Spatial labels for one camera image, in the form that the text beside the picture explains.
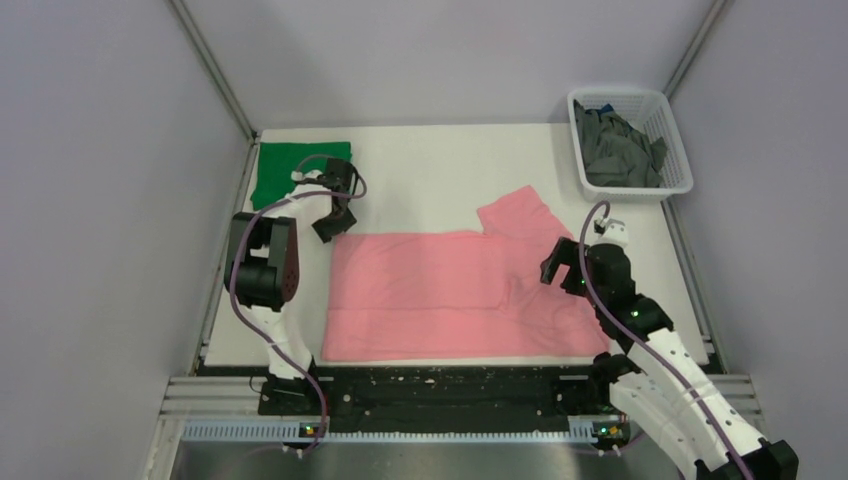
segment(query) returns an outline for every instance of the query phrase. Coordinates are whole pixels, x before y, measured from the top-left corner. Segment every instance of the plastic basket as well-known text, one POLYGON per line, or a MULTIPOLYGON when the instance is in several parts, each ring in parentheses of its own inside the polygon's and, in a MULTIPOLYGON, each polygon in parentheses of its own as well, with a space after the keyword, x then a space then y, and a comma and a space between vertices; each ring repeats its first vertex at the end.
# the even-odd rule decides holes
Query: plastic basket
POLYGON ((571 136, 574 139, 574 156, 577 159, 577 171, 583 196, 589 201, 618 200, 618 201, 662 201, 670 195, 686 193, 692 190, 694 184, 689 160, 683 150, 683 141, 668 99, 654 90, 635 88, 606 87, 580 88, 568 94, 568 117, 571 122, 571 136), (584 108, 601 108, 606 104, 612 105, 616 113, 630 122, 633 128, 644 132, 651 141, 659 137, 665 139, 668 154, 660 176, 662 183, 659 188, 627 188, 599 187, 592 185, 586 179, 583 166, 583 154, 580 151, 580 140, 577 135, 577 122, 574 116, 574 101, 577 100, 584 108))

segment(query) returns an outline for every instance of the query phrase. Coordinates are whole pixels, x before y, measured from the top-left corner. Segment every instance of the pink shirt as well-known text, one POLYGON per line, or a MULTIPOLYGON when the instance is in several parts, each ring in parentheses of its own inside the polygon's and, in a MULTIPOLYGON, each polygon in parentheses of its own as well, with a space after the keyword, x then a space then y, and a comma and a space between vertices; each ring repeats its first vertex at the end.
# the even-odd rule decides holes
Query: pink shirt
POLYGON ((477 210, 483 233, 343 235, 336 240, 328 361, 575 356, 607 351, 588 301, 539 282, 571 237, 532 187, 477 210))

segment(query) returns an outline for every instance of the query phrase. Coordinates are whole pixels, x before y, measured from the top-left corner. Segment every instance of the folded green cloth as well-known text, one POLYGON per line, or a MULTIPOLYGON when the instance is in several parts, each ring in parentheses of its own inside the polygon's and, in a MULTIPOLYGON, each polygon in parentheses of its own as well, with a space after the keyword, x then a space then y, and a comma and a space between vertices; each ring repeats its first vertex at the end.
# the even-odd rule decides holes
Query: folded green cloth
MULTIPOLYGON (((350 161, 350 142, 333 143, 261 143, 256 188, 250 196, 253 208, 259 210, 294 191, 291 173, 304 158, 315 154, 350 161)), ((303 166, 303 173, 327 166, 325 158, 315 158, 303 166)))

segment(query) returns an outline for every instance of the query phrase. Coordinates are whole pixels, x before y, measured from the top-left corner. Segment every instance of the pink sleeve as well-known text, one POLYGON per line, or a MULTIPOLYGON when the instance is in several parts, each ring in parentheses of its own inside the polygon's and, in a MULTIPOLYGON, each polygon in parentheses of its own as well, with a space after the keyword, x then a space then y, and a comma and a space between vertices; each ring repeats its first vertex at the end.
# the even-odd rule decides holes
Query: pink sleeve
POLYGON ((562 222, 529 185, 480 207, 477 215, 483 224, 483 233, 487 235, 528 240, 542 237, 546 241, 551 238, 555 241, 560 236, 571 237, 562 222))

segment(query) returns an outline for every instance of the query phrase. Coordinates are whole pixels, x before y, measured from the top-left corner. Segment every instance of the folded pink fabric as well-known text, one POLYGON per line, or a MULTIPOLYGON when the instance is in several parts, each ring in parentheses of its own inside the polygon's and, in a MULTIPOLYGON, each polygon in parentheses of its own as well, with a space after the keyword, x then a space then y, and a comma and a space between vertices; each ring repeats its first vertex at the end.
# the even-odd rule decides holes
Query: folded pink fabric
POLYGON ((343 235, 333 251, 323 357, 374 361, 594 356, 607 351, 588 301, 539 283, 571 237, 532 187, 478 209, 483 233, 343 235))

